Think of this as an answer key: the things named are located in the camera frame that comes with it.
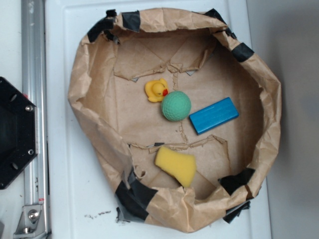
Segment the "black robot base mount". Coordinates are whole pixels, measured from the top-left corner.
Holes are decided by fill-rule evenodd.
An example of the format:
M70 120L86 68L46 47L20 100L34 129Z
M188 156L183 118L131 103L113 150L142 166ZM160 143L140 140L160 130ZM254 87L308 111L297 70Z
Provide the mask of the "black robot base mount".
M0 78L0 188L6 189L37 156L37 107Z

